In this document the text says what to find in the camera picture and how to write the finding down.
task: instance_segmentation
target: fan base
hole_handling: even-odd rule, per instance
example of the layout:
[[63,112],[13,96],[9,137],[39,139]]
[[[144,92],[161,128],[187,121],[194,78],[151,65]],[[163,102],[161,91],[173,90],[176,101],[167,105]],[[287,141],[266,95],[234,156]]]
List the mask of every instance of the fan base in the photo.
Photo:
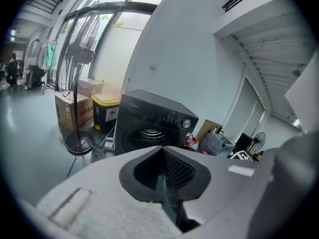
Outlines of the fan base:
[[83,156],[91,151],[91,146],[88,141],[93,142],[91,134],[85,131],[80,131],[80,140],[75,132],[71,133],[66,141],[65,146],[67,150],[74,156]]

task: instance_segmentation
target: black and white patterned object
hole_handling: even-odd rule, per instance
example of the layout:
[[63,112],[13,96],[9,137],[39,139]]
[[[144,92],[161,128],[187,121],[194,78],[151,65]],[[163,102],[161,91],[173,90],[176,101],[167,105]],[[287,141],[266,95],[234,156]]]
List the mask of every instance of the black and white patterned object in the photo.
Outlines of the black and white patterned object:
[[248,154],[244,150],[238,151],[232,156],[229,155],[228,158],[252,161],[252,159],[248,156]]

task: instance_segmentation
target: corrugated ceiling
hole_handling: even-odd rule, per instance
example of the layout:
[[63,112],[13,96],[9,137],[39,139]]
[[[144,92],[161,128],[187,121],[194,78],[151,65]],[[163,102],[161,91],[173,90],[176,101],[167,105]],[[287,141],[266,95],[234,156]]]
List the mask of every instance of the corrugated ceiling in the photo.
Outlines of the corrugated ceiling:
[[293,71],[303,71],[317,44],[304,18],[298,13],[287,13],[232,35],[255,63],[265,83],[273,115],[293,123],[296,116],[289,116],[293,109],[284,94],[297,79]]

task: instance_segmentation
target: gray floor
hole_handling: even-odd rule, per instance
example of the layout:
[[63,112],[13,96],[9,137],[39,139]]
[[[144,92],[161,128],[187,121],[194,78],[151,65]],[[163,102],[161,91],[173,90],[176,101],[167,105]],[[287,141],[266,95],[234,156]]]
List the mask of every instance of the gray floor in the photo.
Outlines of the gray floor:
[[[32,205],[66,179],[74,160],[57,122],[54,91],[43,96],[42,90],[14,86],[0,91],[1,170],[13,192]],[[71,175],[95,158],[91,153],[79,157]]]

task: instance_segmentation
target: silver dial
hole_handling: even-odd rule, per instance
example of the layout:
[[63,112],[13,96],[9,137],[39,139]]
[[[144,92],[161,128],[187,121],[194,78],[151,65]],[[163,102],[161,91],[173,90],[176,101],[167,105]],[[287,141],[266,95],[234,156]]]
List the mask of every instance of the silver dial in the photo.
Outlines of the silver dial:
[[183,127],[184,128],[190,127],[190,120],[189,119],[184,119],[183,120]]

